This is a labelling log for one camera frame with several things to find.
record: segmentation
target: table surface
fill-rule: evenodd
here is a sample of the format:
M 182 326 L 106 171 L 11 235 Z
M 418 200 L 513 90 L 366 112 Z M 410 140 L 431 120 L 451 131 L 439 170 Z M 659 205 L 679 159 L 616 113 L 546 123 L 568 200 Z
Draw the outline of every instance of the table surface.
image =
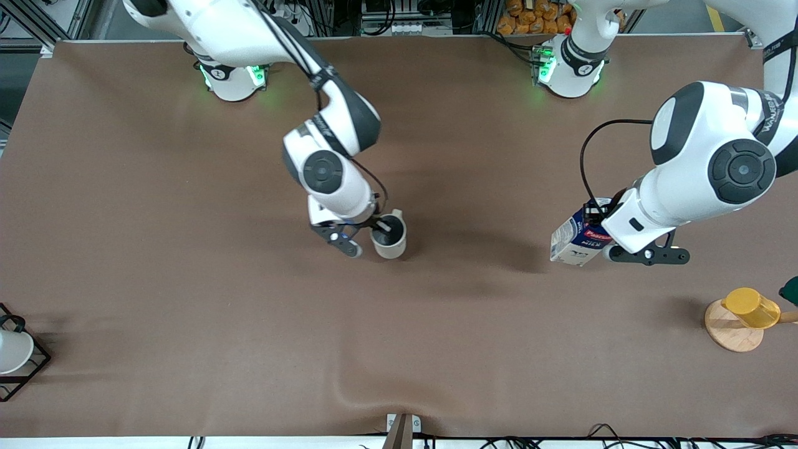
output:
M 548 260 L 586 200 L 587 133 L 697 79 L 761 86 L 742 36 L 620 38 L 575 100 L 487 38 L 316 45 L 382 116 L 358 159 L 405 212 L 401 260 L 362 237 L 350 260 L 308 229 L 280 157 L 314 112 L 294 66 L 231 104 L 179 43 L 61 43 L 39 63 L 0 164 L 0 298 L 53 362 L 2 405 L 0 435 L 345 435 L 398 411 L 442 435 L 795 431 L 798 329 L 740 355 L 701 318 L 796 275 L 798 177 L 685 226 L 683 267 Z M 647 136 L 594 139 L 598 193 L 653 166 Z

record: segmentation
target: black holder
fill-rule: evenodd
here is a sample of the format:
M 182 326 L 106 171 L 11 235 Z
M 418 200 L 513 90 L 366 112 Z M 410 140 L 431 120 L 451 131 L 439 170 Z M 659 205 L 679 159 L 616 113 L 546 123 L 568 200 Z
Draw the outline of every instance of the black holder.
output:
M 3 315 L 12 315 L 11 311 L 6 308 L 3 303 L 0 303 L 0 309 L 2 309 Z M 4 324 L 2 326 L 4 330 L 10 331 L 11 328 L 7 328 L 6 326 L 14 326 L 14 323 Z M 30 355 L 28 361 L 17 371 L 9 374 L 0 374 L 0 402 L 6 402 L 8 399 L 11 399 L 11 396 L 17 394 L 17 391 L 24 387 L 26 383 L 30 382 L 51 359 L 50 354 L 36 341 L 36 337 L 31 335 L 27 329 L 23 330 L 23 332 L 34 339 L 34 352 Z

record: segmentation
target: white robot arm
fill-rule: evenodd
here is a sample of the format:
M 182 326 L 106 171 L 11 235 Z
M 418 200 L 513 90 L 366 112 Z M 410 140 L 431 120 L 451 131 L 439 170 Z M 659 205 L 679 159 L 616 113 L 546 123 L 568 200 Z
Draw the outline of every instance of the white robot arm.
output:
M 581 97 L 599 80 L 604 58 L 620 21 L 614 10 L 645 9 L 668 0 L 568 0 L 576 9 L 576 23 L 568 36 L 557 35 L 545 47 L 552 55 L 541 61 L 538 82 L 560 97 Z
M 798 169 L 798 87 L 792 88 L 798 2 L 768 0 L 756 8 L 739 0 L 708 3 L 743 23 L 762 19 L 752 29 L 767 42 L 765 90 L 699 81 L 660 107 L 650 134 L 656 168 L 637 179 L 601 222 L 622 248 L 605 251 L 611 260 L 627 256 L 623 250 L 656 256 L 660 247 L 652 242 L 660 236 L 742 209 L 777 177 Z
M 124 6 L 141 25 L 184 39 L 215 79 L 213 90 L 222 99 L 254 92 L 254 79 L 242 73 L 248 66 L 297 64 L 316 93 L 321 90 L 330 99 L 283 138 L 283 161 L 309 195 L 311 227 L 351 257 L 360 256 L 361 248 L 343 232 L 346 226 L 371 227 L 373 238 L 380 234 L 379 241 L 388 246 L 397 242 L 386 241 L 385 234 L 405 235 L 378 216 L 377 195 L 351 161 L 377 141 L 377 111 L 288 21 L 251 0 L 124 0 Z

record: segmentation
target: wooden handle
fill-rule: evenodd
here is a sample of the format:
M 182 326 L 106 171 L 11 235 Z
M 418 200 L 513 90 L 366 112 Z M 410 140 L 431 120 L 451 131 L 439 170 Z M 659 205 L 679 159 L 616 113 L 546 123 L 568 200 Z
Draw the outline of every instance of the wooden handle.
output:
M 798 324 L 798 312 L 782 312 L 779 318 L 779 323 L 796 323 Z

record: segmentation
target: white mug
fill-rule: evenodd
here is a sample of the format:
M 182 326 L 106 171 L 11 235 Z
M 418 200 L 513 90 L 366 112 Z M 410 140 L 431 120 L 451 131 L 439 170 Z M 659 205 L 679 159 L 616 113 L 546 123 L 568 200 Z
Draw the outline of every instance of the white mug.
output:
M 8 320 L 16 323 L 13 331 L 0 328 L 0 374 L 15 372 L 34 353 L 34 338 L 25 332 L 25 320 L 21 316 L 0 316 L 0 327 Z
M 377 254 L 385 259 L 396 259 L 407 247 L 407 226 L 401 217 L 401 210 L 386 213 L 371 228 L 371 241 Z

